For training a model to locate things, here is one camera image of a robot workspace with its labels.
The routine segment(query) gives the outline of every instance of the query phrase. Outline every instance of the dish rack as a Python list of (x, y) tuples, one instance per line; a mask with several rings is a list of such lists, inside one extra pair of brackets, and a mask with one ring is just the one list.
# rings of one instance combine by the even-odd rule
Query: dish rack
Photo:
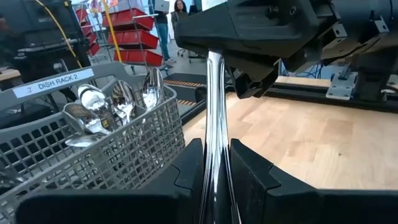
[[(85, 72), (93, 75), (82, 75)], [(29, 86), (39, 85), (49, 78), (74, 77), (76, 74), (86, 77), (38, 93), (25, 92), (25, 96), (21, 97), (21, 91)], [(61, 88), (109, 76), (113, 80), (102, 88), (105, 95), (111, 96), (114, 81), (124, 80), (135, 92), (137, 110), (130, 123), (90, 147), (65, 145), (65, 141), (76, 133), (61, 113), (0, 130), (0, 162), (4, 165), (3, 169), (26, 180), (0, 195), (0, 223), (12, 223), (18, 205), (44, 190), (140, 188), (158, 176), (163, 167), (167, 167), (184, 149), (176, 92), (164, 86), (163, 102), (146, 111), (141, 96), (145, 76), (129, 76), (124, 65), (118, 62), (61, 73), (2, 92), (0, 99), (4, 104), (0, 105), (0, 110)]]

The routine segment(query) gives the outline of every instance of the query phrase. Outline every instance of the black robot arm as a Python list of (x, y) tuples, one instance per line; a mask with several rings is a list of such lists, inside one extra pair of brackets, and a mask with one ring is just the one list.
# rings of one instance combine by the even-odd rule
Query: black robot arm
[(291, 72), (345, 58), (352, 71), (396, 72), (397, 16), (397, 0), (229, 0), (182, 21), (176, 41), (202, 55), (222, 51), (242, 71), (238, 96), (260, 97), (280, 60)]

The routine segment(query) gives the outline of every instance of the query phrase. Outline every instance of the metal bracket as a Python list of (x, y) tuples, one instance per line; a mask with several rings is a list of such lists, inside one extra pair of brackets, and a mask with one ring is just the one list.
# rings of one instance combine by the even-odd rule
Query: metal bracket
[(345, 70), (341, 75), (335, 75), (331, 81), (328, 92), (326, 93), (327, 98), (336, 100), (349, 100), (355, 87), (355, 81), (357, 73), (350, 73), (349, 70)]

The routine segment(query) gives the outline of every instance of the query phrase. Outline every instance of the red storage bin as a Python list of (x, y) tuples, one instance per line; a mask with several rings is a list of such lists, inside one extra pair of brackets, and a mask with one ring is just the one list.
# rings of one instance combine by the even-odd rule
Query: red storage bin
[[(136, 65), (144, 65), (145, 61), (148, 66), (159, 67), (162, 65), (163, 57), (158, 55), (157, 53), (153, 53), (150, 50), (121, 50), (120, 51), (122, 62), (136, 64)], [(119, 60), (118, 53), (114, 53), (114, 60)]]
[(97, 43), (94, 43), (90, 46), (90, 49), (88, 49), (89, 53), (91, 55), (97, 54), (97, 52), (100, 50), (100, 46)]
[[(140, 41), (143, 49), (156, 49), (158, 37), (144, 30), (129, 30), (115, 32), (116, 42), (123, 49), (140, 49)], [(113, 44), (112, 35), (109, 35), (108, 43)]]
[(91, 24), (89, 21), (82, 22), (81, 26), (82, 26), (81, 31), (83, 32), (83, 35), (85, 37), (91, 33)]
[[(142, 12), (139, 9), (131, 9), (131, 11), (124, 10), (124, 11), (119, 11), (119, 12), (114, 12), (111, 13), (109, 16), (112, 21), (113, 28), (115, 30), (131, 30), (135, 29), (135, 25), (132, 21), (132, 18), (135, 16), (144, 16), (146, 13)], [(152, 17), (144, 17), (144, 18), (138, 18), (135, 19), (136, 25), (138, 29), (143, 29), (143, 30), (152, 30), (154, 27), (154, 22), (155, 19)], [(103, 15), (103, 26), (109, 27), (109, 22), (106, 18), (106, 15)]]
[(89, 36), (87, 36), (87, 38), (88, 38), (88, 42), (89, 42), (90, 44), (92, 44), (92, 43), (95, 42), (95, 40), (96, 40), (97, 37), (95, 36), (94, 33), (90, 33)]
[(81, 22), (83, 22), (86, 19), (88, 13), (86, 12), (86, 9), (78, 9), (76, 10), (76, 15), (79, 20), (79, 23), (81, 24)]

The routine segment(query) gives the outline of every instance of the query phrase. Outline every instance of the wooden surface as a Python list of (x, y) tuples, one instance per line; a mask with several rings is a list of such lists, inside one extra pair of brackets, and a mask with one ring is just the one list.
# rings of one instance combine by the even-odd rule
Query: wooden surface
[[(324, 80), (283, 78), (301, 84)], [(230, 138), (318, 188), (398, 189), (398, 115), (263, 97), (227, 95)], [(185, 139), (205, 136), (205, 111)]]
[(15, 77), (19, 77), (21, 74), (18, 70), (6, 69), (0, 73), (0, 82), (4, 80), (9, 80)]

